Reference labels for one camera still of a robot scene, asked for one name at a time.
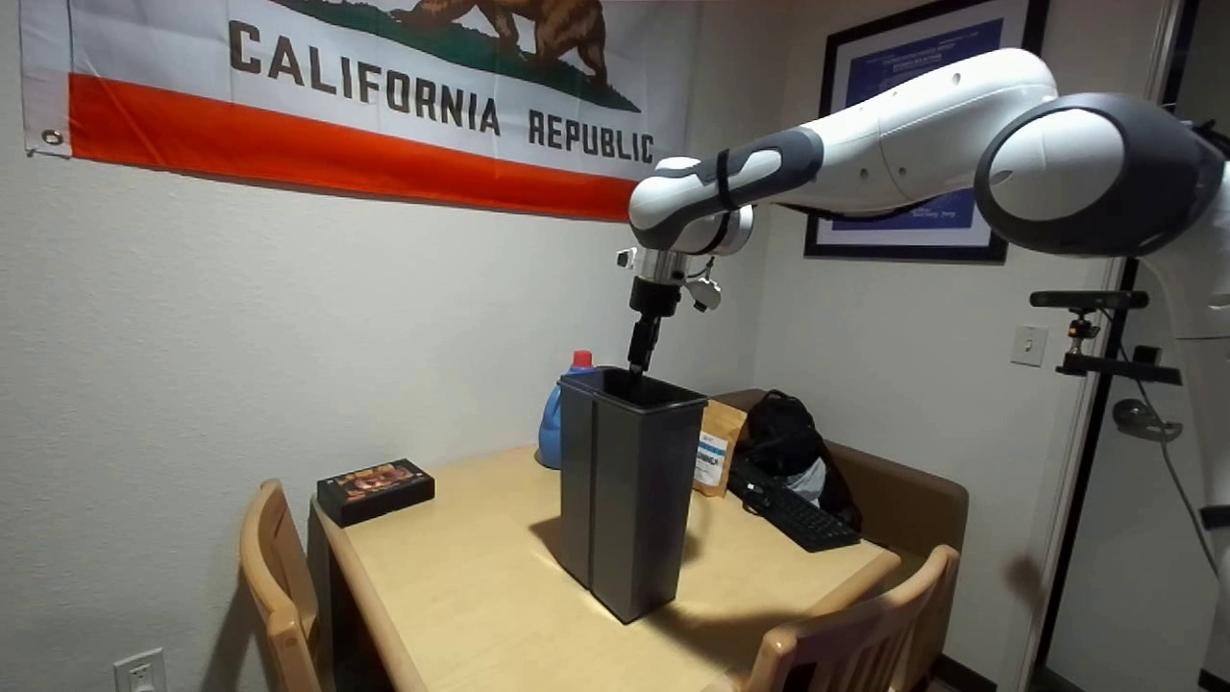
chair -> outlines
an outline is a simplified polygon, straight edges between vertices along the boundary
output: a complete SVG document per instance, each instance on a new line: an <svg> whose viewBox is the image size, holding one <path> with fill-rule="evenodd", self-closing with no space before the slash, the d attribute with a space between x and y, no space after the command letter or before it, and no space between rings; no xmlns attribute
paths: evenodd
<svg viewBox="0 0 1230 692"><path fill-rule="evenodd" d="M765 395L762 388L743 388L720 401L751 411L762 395ZM901 567L885 581L887 589L906 581L935 547L955 547L962 554L964 522L967 522L967 493L956 479L842 447L835 438L828 438L828 449L832 449L828 462L848 485L855 507L862 513L862 539L901 556ZM951 581L935 594L935 609L920 627L915 644L905 659L906 666L905 686L921 686L932 677L937 677L935 668L942 659L942 641L951 630L955 589L956 581ZM814 607L814 616L842 609L842 607L848 607L848 594L835 591Z"/></svg>
<svg viewBox="0 0 1230 692"><path fill-rule="evenodd" d="M848 609L765 630L745 692L906 692L906 652L956 550L935 547L920 571Z"/></svg>
<svg viewBox="0 0 1230 692"><path fill-rule="evenodd" d="M241 518L237 567L261 616L282 692L319 692L310 658L317 589L297 518L277 479L261 479Z"/></svg>

backpack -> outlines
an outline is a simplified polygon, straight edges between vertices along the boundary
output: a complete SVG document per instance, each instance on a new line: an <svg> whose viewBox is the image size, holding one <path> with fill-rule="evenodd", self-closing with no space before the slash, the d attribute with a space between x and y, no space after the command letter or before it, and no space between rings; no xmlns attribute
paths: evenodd
<svg viewBox="0 0 1230 692"><path fill-rule="evenodd" d="M856 543L862 513L844 477L828 462L832 449L814 429L802 401L768 388L751 411L736 447L732 493L802 550ZM820 504L788 489L812 465L828 465Z"/></svg>

picture frame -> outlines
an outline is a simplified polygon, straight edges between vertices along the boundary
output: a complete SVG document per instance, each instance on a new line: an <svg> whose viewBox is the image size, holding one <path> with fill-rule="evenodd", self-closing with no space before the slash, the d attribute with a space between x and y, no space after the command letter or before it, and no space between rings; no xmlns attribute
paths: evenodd
<svg viewBox="0 0 1230 692"><path fill-rule="evenodd" d="M824 56L820 115L862 102L937 66L1024 44L1043 55L1046 0L937 0L835 29ZM806 258L1002 260L1008 243L971 190L937 194L885 220L806 212Z"/></svg>

box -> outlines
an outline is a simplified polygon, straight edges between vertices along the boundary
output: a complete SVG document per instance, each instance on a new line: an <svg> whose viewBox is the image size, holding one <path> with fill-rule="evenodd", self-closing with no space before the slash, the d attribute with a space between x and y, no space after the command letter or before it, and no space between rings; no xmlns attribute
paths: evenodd
<svg viewBox="0 0 1230 692"><path fill-rule="evenodd" d="M704 494L725 493L743 426L745 426L743 408L732 408L724 401L704 402L698 443L695 443L695 493Z"/></svg>
<svg viewBox="0 0 1230 692"><path fill-rule="evenodd" d="M363 522L434 494L434 477L409 458L317 479L319 507L338 522Z"/></svg>

black bin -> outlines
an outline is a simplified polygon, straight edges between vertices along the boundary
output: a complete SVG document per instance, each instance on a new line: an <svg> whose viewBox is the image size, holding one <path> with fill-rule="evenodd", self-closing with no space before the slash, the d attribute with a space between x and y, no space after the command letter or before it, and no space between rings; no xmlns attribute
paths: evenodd
<svg viewBox="0 0 1230 692"><path fill-rule="evenodd" d="M563 375L556 561L619 622L678 594L704 402L628 370Z"/></svg>

